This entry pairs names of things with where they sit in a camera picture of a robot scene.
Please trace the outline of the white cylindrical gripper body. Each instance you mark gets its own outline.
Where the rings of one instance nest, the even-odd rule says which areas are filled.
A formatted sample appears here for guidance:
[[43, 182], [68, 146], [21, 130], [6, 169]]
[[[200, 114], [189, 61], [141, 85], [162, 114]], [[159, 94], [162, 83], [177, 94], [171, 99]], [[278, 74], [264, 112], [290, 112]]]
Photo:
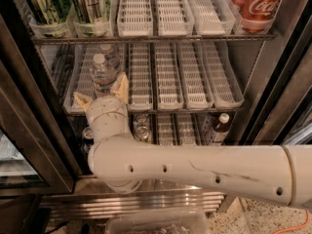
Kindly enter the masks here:
[[124, 136], [132, 138], [126, 103], [115, 96], [94, 100], [86, 111], [94, 142], [105, 137]]

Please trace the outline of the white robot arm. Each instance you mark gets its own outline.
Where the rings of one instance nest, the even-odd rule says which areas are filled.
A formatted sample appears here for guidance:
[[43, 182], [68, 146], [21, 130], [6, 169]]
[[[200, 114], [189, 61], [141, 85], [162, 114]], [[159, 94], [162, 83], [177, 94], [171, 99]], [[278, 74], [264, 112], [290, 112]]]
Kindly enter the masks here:
[[86, 113], [94, 145], [91, 172], [118, 193], [162, 179], [297, 209], [312, 209], [311, 145], [168, 146], [136, 140], [121, 74], [111, 95], [74, 99]]

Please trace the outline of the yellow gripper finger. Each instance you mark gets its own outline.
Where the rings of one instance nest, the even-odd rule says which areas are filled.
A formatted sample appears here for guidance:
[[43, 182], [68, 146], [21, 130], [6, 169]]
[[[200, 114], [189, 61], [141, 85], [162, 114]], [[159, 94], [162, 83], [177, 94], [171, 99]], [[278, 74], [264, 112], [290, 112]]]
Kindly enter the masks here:
[[90, 105], [94, 102], [91, 97], [88, 97], [78, 92], [74, 92], [73, 96], [75, 101], [83, 108], [84, 111], [87, 111]]
[[110, 93], [124, 103], [129, 101], [129, 80], [125, 72], [122, 72], [113, 83]]

